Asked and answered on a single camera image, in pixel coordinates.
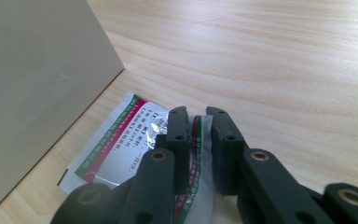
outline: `red stripe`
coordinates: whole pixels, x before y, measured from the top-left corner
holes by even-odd
[[[88,183],[94,180],[95,175],[98,173],[103,161],[106,159],[109,152],[112,150],[113,146],[115,145],[118,138],[123,134],[124,130],[129,126],[133,117],[135,117],[136,113],[141,109],[141,107],[146,104],[147,101],[144,99],[139,99],[126,118],[118,125],[117,129],[112,133],[109,140],[103,146],[103,149],[98,154],[97,158],[92,162],[92,164],[87,169],[87,172],[84,174],[83,179],[86,180]]]

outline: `light wood surface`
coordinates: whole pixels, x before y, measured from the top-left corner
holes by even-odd
[[[0,204],[0,223],[50,222],[63,171],[126,91],[221,107],[300,184],[358,186],[358,1],[89,3],[126,70]],[[215,201],[213,223],[241,223],[235,198]]]

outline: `beige box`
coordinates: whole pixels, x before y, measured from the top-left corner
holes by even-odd
[[[122,69],[85,0],[0,1],[0,201]]]

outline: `screw hole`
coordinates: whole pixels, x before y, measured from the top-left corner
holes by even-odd
[[[151,155],[153,161],[163,161],[167,157],[167,155],[163,152],[157,151],[152,153]]]
[[[251,157],[257,161],[267,161],[269,159],[269,155],[267,155],[264,152],[259,152],[259,151],[253,152],[251,154]]]
[[[314,223],[316,223],[315,218],[312,215],[310,215],[310,214],[308,214],[306,212],[302,212],[302,211],[297,212],[296,217],[300,222],[302,222],[304,224],[314,224]]]
[[[353,189],[339,189],[338,195],[347,203],[358,206],[358,192]]]
[[[137,224],[147,224],[153,219],[153,215],[148,212],[140,212],[136,215],[135,221]]]
[[[81,205],[91,205],[101,198],[101,192],[96,189],[88,189],[83,191],[78,197],[77,202]]]

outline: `black plastic part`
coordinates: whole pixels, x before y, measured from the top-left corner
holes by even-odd
[[[144,154],[133,179],[119,224],[171,224],[174,156],[167,149]]]
[[[116,224],[131,183],[132,178],[113,190],[95,183],[77,188],[62,203],[51,223]]]
[[[190,132],[185,106],[176,107],[168,116],[167,149],[175,156],[175,194],[184,194],[188,188]]]
[[[266,223],[333,223],[273,154],[250,149],[243,158],[242,173]]]
[[[213,116],[212,154],[213,181],[222,195],[237,195],[241,171],[238,162],[248,149],[240,130],[228,112],[208,106],[206,114]]]
[[[331,184],[324,190],[323,208],[336,223],[358,223],[358,188]]]
[[[167,148],[167,134],[158,134],[154,148]]]

